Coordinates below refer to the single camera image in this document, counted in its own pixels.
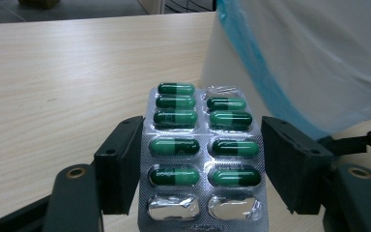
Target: dark green capsule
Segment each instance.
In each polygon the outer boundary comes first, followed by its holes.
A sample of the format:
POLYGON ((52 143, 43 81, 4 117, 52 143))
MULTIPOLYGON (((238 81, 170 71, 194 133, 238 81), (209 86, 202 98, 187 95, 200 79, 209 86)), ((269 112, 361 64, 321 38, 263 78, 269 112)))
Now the dark green capsule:
POLYGON ((194 110, 161 109, 155 113, 154 121, 158 128, 189 129, 197 122, 194 110))
POLYGON ((160 83, 157 90, 159 94, 191 96, 195 88, 191 83, 160 83))
POLYGON ((261 182, 261 175, 254 169, 217 170, 213 174, 215 186, 253 187, 261 182))
POLYGON ((150 180, 157 186, 193 186, 200 175, 194 168, 161 168, 152 171, 150 180))
POLYGON ((156 99, 158 108, 192 109, 195 106, 193 96, 160 95, 156 99))
POLYGON ((241 98, 209 98, 207 107, 210 111, 214 110, 244 110, 246 102, 241 98))
POLYGON ((230 130, 247 129, 252 123, 252 116, 245 111, 214 111, 210 114, 210 122, 214 128, 230 130))
POLYGON ((150 142, 150 150, 156 156, 193 156, 200 144, 192 138, 157 138, 150 142))
POLYGON ((213 152, 216 156, 242 156, 252 158, 258 154, 259 147, 254 141, 216 140, 213 152))

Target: wooden table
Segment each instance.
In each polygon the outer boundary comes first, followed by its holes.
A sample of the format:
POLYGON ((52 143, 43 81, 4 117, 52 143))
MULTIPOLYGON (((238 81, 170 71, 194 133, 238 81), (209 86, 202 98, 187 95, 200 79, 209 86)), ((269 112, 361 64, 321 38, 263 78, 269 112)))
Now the wooden table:
MULTIPOLYGON (((63 168, 90 163, 119 122, 144 115, 161 81, 198 86, 213 21, 205 13, 0 24, 0 217, 50 194, 63 168)), ((371 122, 345 135, 369 130, 371 122)), ((322 214, 291 216, 267 185, 270 231, 323 231, 322 214)), ((137 205, 135 196, 128 217, 104 217, 105 231, 138 231, 137 205)))

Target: white plastic bag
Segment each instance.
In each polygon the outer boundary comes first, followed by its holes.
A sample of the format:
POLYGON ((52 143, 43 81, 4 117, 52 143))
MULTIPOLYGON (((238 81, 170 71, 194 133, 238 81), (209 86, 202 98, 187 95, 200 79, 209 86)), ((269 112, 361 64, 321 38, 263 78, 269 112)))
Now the white plastic bag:
POLYGON ((313 138, 371 119, 371 1, 219 0, 217 17, 247 76, 211 44, 204 85, 251 88, 313 138))

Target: plastic blister cavity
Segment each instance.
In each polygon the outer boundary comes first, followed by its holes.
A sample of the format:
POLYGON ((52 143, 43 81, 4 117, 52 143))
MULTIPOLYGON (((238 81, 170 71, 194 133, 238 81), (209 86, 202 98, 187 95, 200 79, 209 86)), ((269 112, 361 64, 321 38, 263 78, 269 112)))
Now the plastic blister cavity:
POLYGON ((161 93, 160 88, 152 89, 149 96, 141 147, 140 231, 267 231, 260 129, 252 118, 243 127, 232 123, 231 127, 217 128, 210 121, 216 112, 243 112, 249 118, 251 110, 244 94, 236 87, 201 90, 188 83, 159 86, 170 86, 171 90, 161 93), (193 91, 173 90, 179 84, 193 91), (165 108, 157 105, 167 94, 174 99, 191 97, 195 105, 189 109, 178 108, 176 103, 165 108), (221 106, 209 108, 212 102, 208 100, 215 98, 220 98, 221 106), (196 120, 189 127, 160 127, 155 115, 161 110, 193 111, 196 120))

